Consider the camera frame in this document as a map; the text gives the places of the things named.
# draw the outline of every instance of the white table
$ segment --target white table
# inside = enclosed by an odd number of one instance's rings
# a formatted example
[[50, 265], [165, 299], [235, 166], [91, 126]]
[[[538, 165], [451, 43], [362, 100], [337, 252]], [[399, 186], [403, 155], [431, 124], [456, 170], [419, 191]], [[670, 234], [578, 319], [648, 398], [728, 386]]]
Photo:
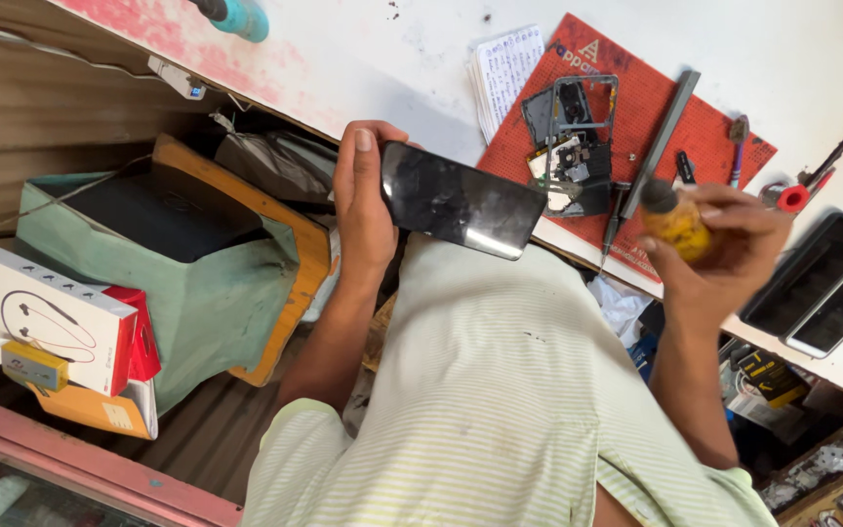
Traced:
[[[469, 44], [531, 22], [547, 39], [566, 11], [669, 77], [696, 68], [695, 95], [748, 114], [779, 152], [747, 191], [816, 169], [843, 138], [843, 0], [263, 0], [272, 33], [260, 44], [217, 31], [186, 0], [50, 1], [332, 138], [351, 120], [385, 119], [467, 164], [484, 150], [463, 69]], [[828, 206], [843, 209], [843, 159], [837, 169], [793, 239]], [[535, 235], [600, 261], [545, 219]], [[615, 259], [605, 270], [662, 297], [662, 286]], [[734, 318], [724, 329], [843, 387], [843, 350], [816, 361]]]

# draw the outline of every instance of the yellow box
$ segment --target yellow box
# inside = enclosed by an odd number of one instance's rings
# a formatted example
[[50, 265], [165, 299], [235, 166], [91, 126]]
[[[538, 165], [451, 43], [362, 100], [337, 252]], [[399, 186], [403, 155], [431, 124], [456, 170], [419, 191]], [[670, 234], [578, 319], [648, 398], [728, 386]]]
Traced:
[[67, 361], [27, 344], [2, 345], [2, 371], [20, 383], [29, 382], [59, 392], [67, 386]]

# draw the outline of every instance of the black smartphone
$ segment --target black smartphone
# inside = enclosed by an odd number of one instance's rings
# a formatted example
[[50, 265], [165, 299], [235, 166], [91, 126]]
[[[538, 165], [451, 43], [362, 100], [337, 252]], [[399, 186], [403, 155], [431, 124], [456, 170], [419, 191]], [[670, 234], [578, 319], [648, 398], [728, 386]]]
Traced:
[[783, 337], [843, 279], [843, 213], [827, 216], [743, 307], [746, 324]]
[[404, 142], [382, 149], [382, 199], [392, 223], [518, 260], [545, 210], [545, 192]]

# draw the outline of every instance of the white smartphone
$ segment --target white smartphone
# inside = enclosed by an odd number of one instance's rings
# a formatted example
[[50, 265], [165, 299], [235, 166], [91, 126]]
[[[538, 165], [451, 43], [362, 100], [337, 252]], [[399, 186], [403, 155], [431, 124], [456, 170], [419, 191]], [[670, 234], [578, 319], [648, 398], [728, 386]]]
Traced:
[[783, 338], [787, 346], [825, 358], [843, 341], [843, 277]]

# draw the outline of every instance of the fingernail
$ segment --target fingernail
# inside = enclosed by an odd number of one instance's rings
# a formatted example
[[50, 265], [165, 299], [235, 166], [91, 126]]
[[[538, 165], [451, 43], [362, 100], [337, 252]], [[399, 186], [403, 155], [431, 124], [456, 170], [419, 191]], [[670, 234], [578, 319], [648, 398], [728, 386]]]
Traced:
[[373, 149], [373, 134], [366, 128], [357, 128], [356, 145], [357, 150], [369, 152]]
[[656, 240], [650, 236], [640, 236], [636, 241], [643, 250], [655, 250], [656, 248]]

